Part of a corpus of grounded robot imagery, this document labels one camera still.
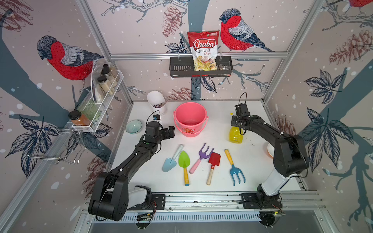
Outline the yellow spray bottle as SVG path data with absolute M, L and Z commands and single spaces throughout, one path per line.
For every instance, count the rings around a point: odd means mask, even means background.
M 241 144 L 243 142 L 243 135 L 241 134 L 241 129 L 232 126 L 228 138 L 231 143 Z

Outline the pink plastic bucket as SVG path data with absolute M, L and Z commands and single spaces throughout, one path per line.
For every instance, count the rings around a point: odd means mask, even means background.
M 207 110 L 199 103 L 187 102 L 173 112 L 175 126 L 186 137 L 198 136 L 208 122 Z

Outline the light blue toy trowel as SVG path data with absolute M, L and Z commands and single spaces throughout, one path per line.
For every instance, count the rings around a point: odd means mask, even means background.
M 180 144 L 178 146 L 175 154 L 173 155 L 173 157 L 172 158 L 167 158 L 165 160 L 165 162 L 163 164 L 163 167 L 162 167 L 163 172 L 169 172 L 171 169 L 173 169 L 177 165 L 176 158 L 181 153 L 183 147 L 184 147 L 183 144 Z

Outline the green toy shovel yellow handle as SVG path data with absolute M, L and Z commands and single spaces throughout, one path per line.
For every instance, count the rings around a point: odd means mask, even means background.
M 179 155 L 178 164 L 179 164 L 180 167 L 183 168 L 184 184 L 185 184 L 185 186 L 189 186 L 189 178 L 188 178 L 187 167 L 190 165 L 190 158 L 189 158 L 188 154 L 183 150 L 181 151 L 181 153 Z

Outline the purple toy rake pink handle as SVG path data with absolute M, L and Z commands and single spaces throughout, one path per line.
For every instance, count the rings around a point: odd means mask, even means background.
M 205 146 L 206 146 L 206 143 L 204 143 L 204 145 L 202 146 L 202 148 L 199 151 L 199 159 L 196 161 L 196 163 L 189 170 L 190 174 L 193 174 L 196 171 L 196 169 L 198 168 L 198 166 L 200 165 L 200 163 L 202 162 L 203 159 L 208 159 L 212 155 L 212 153 L 214 151 L 214 148 L 212 148 L 210 150 L 209 149 L 210 147 L 207 146 L 206 150 L 204 150 Z

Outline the blue toy fork yellow handle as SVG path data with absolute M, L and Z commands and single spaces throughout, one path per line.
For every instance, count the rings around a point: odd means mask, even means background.
M 237 168 L 235 165 L 234 165 L 234 162 L 233 162 L 233 159 L 232 159 L 232 156 L 229 152 L 228 149 L 225 149 L 224 150 L 225 152 L 225 155 L 231 165 L 231 169 L 230 169 L 230 175 L 231 175 L 231 178 L 232 178 L 232 181 L 233 181 L 233 186 L 236 185 L 236 180 L 235 180 L 235 176 L 237 177 L 237 180 L 238 180 L 238 183 L 241 184 L 241 179 L 240 179 L 240 175 L 242 176 L 243 178 L 243 182 L 246 183 L 246 178 L 242 172 L 241 169 Z

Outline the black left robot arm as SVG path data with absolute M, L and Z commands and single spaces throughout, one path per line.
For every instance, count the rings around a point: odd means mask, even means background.
M 157 121 L 146 125 L 145 134 L 134 151 L 120 165 L 97 178 L 89 202 L 88 212 L 115 221 L 121 220 L 129 208 L 128 184 L 140 167 L 157 152 L 162 140 L 175 137 L 175 127 L 163 128 Z

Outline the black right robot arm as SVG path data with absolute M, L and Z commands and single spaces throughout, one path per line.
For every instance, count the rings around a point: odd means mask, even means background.
M 309 168 L 305 143 L 301 136 L 284 133 L 267 124 L 261 117 L 251 115 L 245 103 L 235 105 L 235 112 L 231 126 L 245 132 L 251 131 L 274 147 L 274 169 L 256 192 L 257 201 L 263 206 L 278 197 L 280 190 L 291 178 Z

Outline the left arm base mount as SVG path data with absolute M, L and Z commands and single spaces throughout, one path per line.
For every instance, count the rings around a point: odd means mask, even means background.
M 151 198 L 147 197 L 146 201 L 142 204 L 137 204 L 131 208 L 129 211 L 145 211 L 145 210 L 164 210 L 166 202 L 165 194 L 152 194 Z

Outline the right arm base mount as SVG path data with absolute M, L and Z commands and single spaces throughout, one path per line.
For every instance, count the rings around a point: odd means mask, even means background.
M 262 193 L 241 193 L 241 203 L 244 209 L 282 209 L 283 204 L 280 195 L 266 196 Z

